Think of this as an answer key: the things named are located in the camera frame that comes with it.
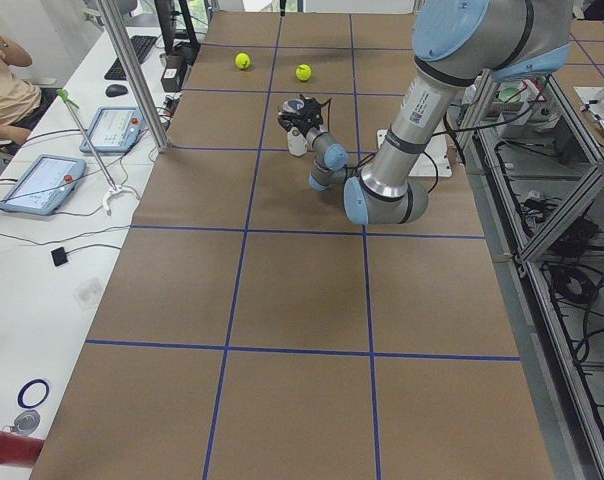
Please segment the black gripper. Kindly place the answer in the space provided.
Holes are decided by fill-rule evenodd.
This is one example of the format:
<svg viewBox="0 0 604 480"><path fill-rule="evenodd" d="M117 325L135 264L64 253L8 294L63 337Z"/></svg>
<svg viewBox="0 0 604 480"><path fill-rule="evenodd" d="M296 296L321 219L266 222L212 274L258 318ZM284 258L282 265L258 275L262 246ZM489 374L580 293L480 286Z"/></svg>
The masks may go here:
<svg viewBox="0 0 604 480"><path fill-rule="evenodd" d="M322 116L323 106L314 97L299 98L300 106L298 114L279 113L277 115L278 124L285 131L310 131L311 129L320 129L324 123Z"/></svg>

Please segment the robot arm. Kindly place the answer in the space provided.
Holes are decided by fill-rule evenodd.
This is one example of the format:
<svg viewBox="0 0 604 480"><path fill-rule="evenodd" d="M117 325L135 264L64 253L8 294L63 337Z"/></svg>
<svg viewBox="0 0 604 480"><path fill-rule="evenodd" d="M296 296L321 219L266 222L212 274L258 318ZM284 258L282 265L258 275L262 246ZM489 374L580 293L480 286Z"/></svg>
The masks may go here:
<svg viewBox="0 0 604 480"><path fill-rule="evenodd" d="M428 206L424 187L409 178L455 95L489 70L497 82L549 75L568 58L569 1L429 1L412 37L416 76L373 159L347 165L344 148L323 123L322 105L304 95L282 104L278 122L316 153L310 186L343 186L354 224L402 224Z"/></svg>

